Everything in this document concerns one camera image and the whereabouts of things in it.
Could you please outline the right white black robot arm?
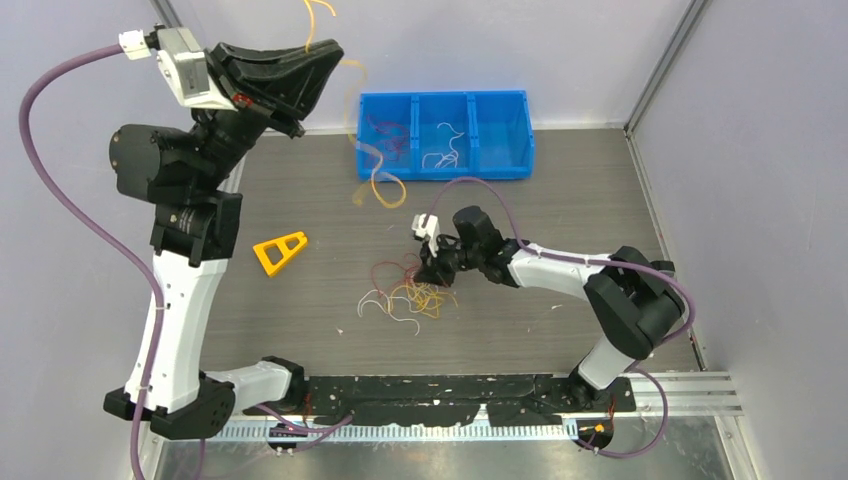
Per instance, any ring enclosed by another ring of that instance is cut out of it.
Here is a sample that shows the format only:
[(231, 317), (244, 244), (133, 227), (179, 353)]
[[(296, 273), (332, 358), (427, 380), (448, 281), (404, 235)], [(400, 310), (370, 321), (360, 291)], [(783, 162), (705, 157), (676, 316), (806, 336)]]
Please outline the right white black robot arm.
[(596, 410), (611, 385), (633, 363), (646, 359), (684, 314), (684, 301), (663, 275), (669, 262), (650, 262), (633, 247), (612, 254), (578, 255), (505, 237), (478, 206), (452, 219), (454, 235), (440, 231), (436, 216), (414, 216), (411, 230), (421, 244), (417, 283), (449, 287), (459, 272), (477, 270), (493, 283), (541, 288), (586, 301), (602, 337), (569, 374), (566, 397)]

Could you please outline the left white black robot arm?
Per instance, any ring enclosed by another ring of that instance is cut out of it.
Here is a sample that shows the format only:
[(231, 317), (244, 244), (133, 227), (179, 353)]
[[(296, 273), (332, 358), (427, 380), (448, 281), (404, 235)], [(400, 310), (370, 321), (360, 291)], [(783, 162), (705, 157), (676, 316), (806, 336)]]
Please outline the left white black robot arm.
[(184, 28), (127, 34), (131, 59), (154, 56), (193, 126), (143, 124), (118, 129), (109, 160), (118, 191), (155, 208), (152, 297), (129, 380), (109, 392), (105, 410), (140, 420), (170, 440), (208, 439), (230, 416), (260, 404), (298, 412), (308, 385), (300, 365), (266, 356), (248, 367), (205, 372), (202, 342), (216, 290), (236, 245), (242, 196), (224, 182), (267, 129), (292, 138), (315, 108), (342, 47), (251, 50), (202, 48)]

